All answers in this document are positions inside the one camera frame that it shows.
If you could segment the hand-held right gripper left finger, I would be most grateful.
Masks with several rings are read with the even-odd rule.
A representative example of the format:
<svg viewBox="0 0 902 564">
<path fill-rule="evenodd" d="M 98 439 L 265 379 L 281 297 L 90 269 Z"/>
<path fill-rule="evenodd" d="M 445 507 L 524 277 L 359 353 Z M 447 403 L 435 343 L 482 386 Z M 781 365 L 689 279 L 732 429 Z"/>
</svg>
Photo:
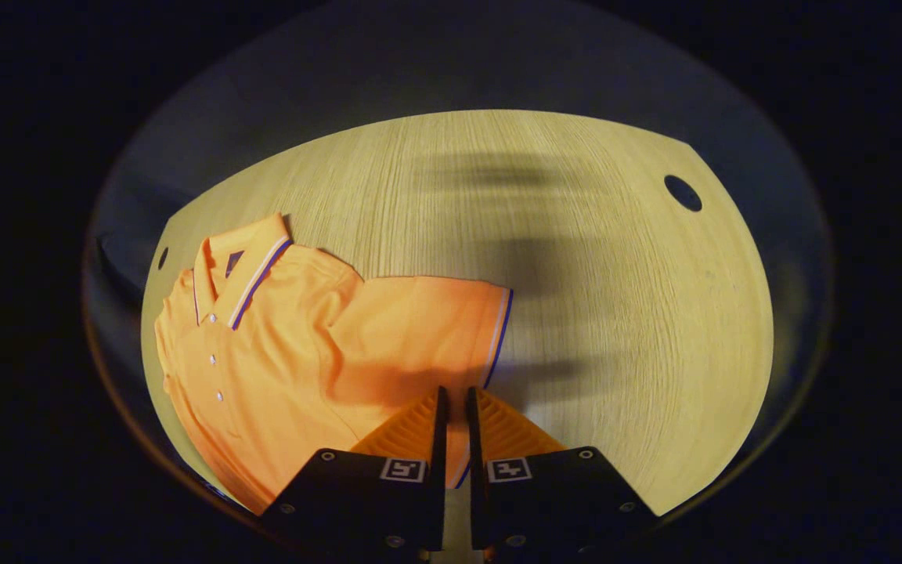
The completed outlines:
<svg viewBox="0 0 902 564">
<path fill-rule="evenodd" d="M 445 521 L 448 394 L 436 388 L 347 450 L 323 447 L 260 517 L 319 563 L 428 563 Z"/>
</svg>

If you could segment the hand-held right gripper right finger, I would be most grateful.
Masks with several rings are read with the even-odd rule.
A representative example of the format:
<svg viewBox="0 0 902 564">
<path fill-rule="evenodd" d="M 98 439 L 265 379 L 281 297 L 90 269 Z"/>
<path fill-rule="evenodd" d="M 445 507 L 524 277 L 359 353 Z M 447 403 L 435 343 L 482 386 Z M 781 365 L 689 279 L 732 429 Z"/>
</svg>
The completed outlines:
<svg viewBox="0 0 902 564">
<path fill-rule="evenodd" d="M 612 563 L 659 518 L 594 446 L 568 447 L 472 388 L 471 543 L 486 563 Z"/>
</svg>

